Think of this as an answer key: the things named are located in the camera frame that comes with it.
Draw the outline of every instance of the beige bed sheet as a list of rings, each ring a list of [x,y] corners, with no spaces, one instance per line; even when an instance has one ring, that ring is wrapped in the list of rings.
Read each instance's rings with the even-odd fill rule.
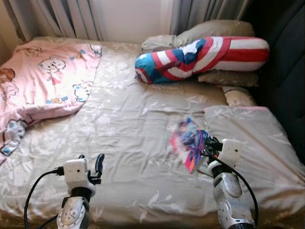
[[[18,150],[0,167],[0,228],[23,227],[25,199],[40,174],[80,154],[93,169],[99,153],[105,153],[106,158],[102,184],[90,202],[91,229],[220,228],[213,180],[188,174],[168,140],[184,115],[204,120],[204,108],[227,105],[222,89],[196,80],[143,84],[134,79],[140,45],[100,43],[103,57],[82,109],[33,126]],[[250,179],[250,185],[256,185],[257,195],[274,197],[272,189],[257,179]],[[58,213],[65,196],[63,177],[45,177],[30,201],[31,228]],[[279,210],[283,205],[276,203],[259,202],[263,213],[268,213],[260,216],[259,228],[282,224],[282,228],[298,229],[299,223],[285,224],[302,217],[300,211],[291,216],[286,210],[293,202],[288,200],[283,210]]]

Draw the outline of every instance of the black cable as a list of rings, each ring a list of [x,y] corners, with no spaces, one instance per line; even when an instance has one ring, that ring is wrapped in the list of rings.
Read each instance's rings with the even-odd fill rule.
[[[46,226],[48,223],[52,222],[53,220],[55,220],[58,217],[58,214],[56,216],[53,216],[52,218],[48,219],[48,221],[46,221],[45,223],[43,223],[42,225],[40,225],[38,228],[36,229],[42,229],[44,226]]]
[[[28,223],[28,206],[29,206],[29,201],[30,201],[30,197],[36,187],[36,185],[38,184],[38,182],[46,175],[48,174],[53,174],[53,173],[58,173],[58,169],[55,169],[53,171],[49,171],[49,172],[46,172],[44,174],[42,174],[34,183],[34,185],[32,186],[29,194],[28,194],[28,197],[27,197],[27,200],[25,201],[25,206],[24,206],[24,213],[23,213],[23,222],[24,222],[24,228],[25,229],[29,229],[29,223]]]
[[[255,226],[257,227],[258,224],[258,204],[254,195],[254,192],[252,191],[250,185],[248,184],[248,182],[245,180],[245,178],[239,173],[237,172],[235,169],[233,169],[231,166],[227,165],[225,162],[219,160],[218,158],[214,157],[214,155],[210,152],[210,150],[208,149],[208,147],[206,147],[205,151],[217,162],[219,162],[220,164],[222,164],[223,166],[226,166],[227,168],[229,168],[233,173],[235,173],[246,185],[247,189],[250,192],[250,195],[253,199],[254,202],[254,209],[255,209],[255,218],[254,218],[254,223]]]

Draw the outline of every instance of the curtain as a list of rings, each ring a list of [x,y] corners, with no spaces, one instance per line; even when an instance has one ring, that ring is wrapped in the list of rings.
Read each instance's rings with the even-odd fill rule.
[[[177,0],[171,34],[180,34],[214,19],[240,20],[252,0]]]
[[[59,36],[102,40],[98,0],[9,0],[26,40]]]

